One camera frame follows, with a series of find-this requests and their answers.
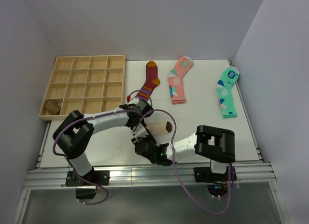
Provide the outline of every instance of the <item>wooden organizer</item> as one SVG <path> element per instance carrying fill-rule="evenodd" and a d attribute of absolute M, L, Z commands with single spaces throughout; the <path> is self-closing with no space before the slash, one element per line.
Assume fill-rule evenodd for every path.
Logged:
<path fill-rule="evenodd" d="M 124 95 L 125 56 L 57 57 L 41 107 L 43 120 L 62 120 L 74 110 L 98 113 L 115 109 Z M 60 114 L 45 109 L 54 100 Z"/>

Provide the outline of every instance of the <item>striped sock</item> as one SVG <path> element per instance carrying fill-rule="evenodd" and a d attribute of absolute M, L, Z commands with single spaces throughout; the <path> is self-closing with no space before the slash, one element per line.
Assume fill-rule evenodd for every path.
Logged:
<path fill-rule="evenodd" d="M 149 61 L 146 64 L 146 81 L 140 89 L 141 91 L 135 97 L 139 98 L 139 100 L 143 99 L 148 101 L 149 96 L 159 84 L 160 80 L 158 79 L 158 67 L 155 62 Z"/>

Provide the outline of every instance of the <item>metal frame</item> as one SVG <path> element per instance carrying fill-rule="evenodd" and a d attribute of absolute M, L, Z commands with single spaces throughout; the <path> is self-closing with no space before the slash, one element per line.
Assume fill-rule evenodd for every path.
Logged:
<path fill-rule="evenodd" d="M 253 129 L 244 105 L 239 85 L 236 82 L 236 87 L 239 92 L 240 100 L 245 111 L 247 122 L 253 137 L 256 151 L 258 153 L 258 161 L 250 162 L 237 162 L 236 170 L 239 183 L 250 183 L 250 182 L 269 182 L 271 191 L 274 196 L 274 200 L 277 206 L 278 213 L 282 223 L 289 224 L 289 218 L 284 208 L 283 200 L 280 196 L 276 177 L 273 172 L 270 163 L 264 163 L 260 150 L 258 148 Z M 50 127 L 48 122 L 44 138 L 41 145 L 40 154 L 35 170 L 27 172 L 23 191 L 17 206 L 17 210 L 14 217 L 14 224 L 22 223 L 25 210 L 27 207 L 28 198 L 31 190 L 40 189 L 75 189 L 76 187 L 66 187 L 65 181 L 67 177 L 68 168 L 40 168 L 42 154 L 44 151 L 44 145 L 46 142 L 47 133 Z M 181 176 L 184 184 L 192 185 L 197 184 L 194 180 L 194 167 L 209 166 L 209 163 L 199 164 L 179 164 L 177 170 Z M 146 166 L 130 166 L 130 167 L 95 167 L 95 170 L 110 170 L 110 184 L 105 186 L 107 188 L 112 187 L 142 187 L 142 186 L 171 186 L 179 185 L 172 167 L 162 167 L 156 165 Z M 82 186 L 79 188 L 92 188 L 93 186 Z"/>

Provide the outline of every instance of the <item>gray wall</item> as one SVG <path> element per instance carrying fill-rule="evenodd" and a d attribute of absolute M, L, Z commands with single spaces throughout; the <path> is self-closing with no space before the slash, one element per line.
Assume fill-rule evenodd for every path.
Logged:
<path fill-rule="evenodd" d="M 233 59 L 263 0 L 25 0 L 58 56 Z"/>
<path fill-rule="evenodd" d="M 309 0 L 264 0 L 235 66 L 262 156 L 290 218 L 308 223 Z"/>
<path fill-rule="evenodd" d="M 38 117 L 55 54 L 23 0 L 0 0 L 0 223 L 10 223 L 45 123 Z"/>
<path fill-rule="evenodd" d="M 208 209 L 219 212 L 225 208 L 227 197 L 220 202 L 212 200 L 205 184 L 188 186 L 188 189 Z M 222 216 L 201 210 L 180 186 L 109 191 L 108 200 L 95 206 L 76 203 L 74 189 L 31 191 L 23 224 L 280 223 L 268 183 L 240 184 L 237 190 L 234 187 L 229 209 Z"/>

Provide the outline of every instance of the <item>gray floor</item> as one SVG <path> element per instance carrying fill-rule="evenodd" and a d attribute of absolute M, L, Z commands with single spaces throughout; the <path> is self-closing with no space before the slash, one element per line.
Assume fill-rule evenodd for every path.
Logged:
<path fill-rule="evenodd" d="M 204 184 L 189 186 L 194 197 L 213 211 L 221 211 L 227 198 L 212 200 Z M 268 183 L 240 184 L 233 189 L 230 208 L 212 216 L 196 206 L 180 186 L 114 188 L 102 204 L 76 203 L 74 190 L 32 191 L 24 224 L 279 224 Z"/>

